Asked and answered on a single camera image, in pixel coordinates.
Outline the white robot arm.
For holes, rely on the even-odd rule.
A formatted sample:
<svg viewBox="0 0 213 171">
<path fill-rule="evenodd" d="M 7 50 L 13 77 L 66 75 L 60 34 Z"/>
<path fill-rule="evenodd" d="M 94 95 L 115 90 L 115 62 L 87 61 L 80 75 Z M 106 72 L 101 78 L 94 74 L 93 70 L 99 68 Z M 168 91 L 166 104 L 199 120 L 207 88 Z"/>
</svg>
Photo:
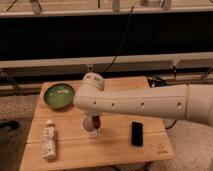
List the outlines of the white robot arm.
<svg viewBox="0 0 213 171">
<path fill-rule="evenodd" d="M 118 113 L 186 120 L 213 127 L 213 85 L 106 91 L 101 75 L 87 73 L 74 95 L 73 104 L 90 116 Z"/>
</svg>

